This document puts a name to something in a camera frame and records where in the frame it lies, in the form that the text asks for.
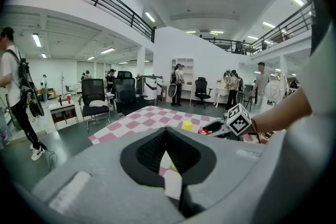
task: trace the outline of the yellow block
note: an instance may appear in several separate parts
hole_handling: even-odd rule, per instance
[[[193,123],[191,121],[184,121],[182,123],[182,129],[191,132],[193,130]]]

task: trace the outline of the shoe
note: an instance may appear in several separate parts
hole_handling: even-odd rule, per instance
[[[34,149],[32,154],[32,160],[36,161],[38,160],[42,155],[44,154],[44,149],[40,147],[38,150]]]

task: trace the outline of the pink and white checkered tablecloth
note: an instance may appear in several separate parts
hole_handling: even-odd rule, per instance
[[[184,121],[191,121],[193,123],[192,131],[198,135],[197,131],[201,127],[206,126],[215,119],[217,118],[163,109],[156,106],[146,106],[106,126],[90,136],[89,139],[95,145],[126,135],[136,135],[136,133],[149,129],[165,126],[181,128]],[[167,152],[162,157],[159,174],[165,178],[165,194],[178,199],[181,192],[182,178],[171,166],[171,160]]]

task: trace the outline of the white bookshelf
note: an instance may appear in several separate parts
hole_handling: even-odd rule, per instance
[[[194,92],[194,59],[192,58],[176,58],[172,60],[172,70],[174,71],[174,68],[176,65],[180,63],[184,65],[182,71],[183,71],[183,78],[185,83],[182,85],[182,94],[181,98],[183,99],[189,99],[189,105],[191,104],[191,97],[192,93]]]

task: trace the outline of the sleeve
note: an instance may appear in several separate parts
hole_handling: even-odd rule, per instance
[[[6,76],[8,74],[12,74],[12,65],[11,61],[9,59],[9,53],[6,53],[2,56],[1,59],[1,70],[2,70],[2,76]]]

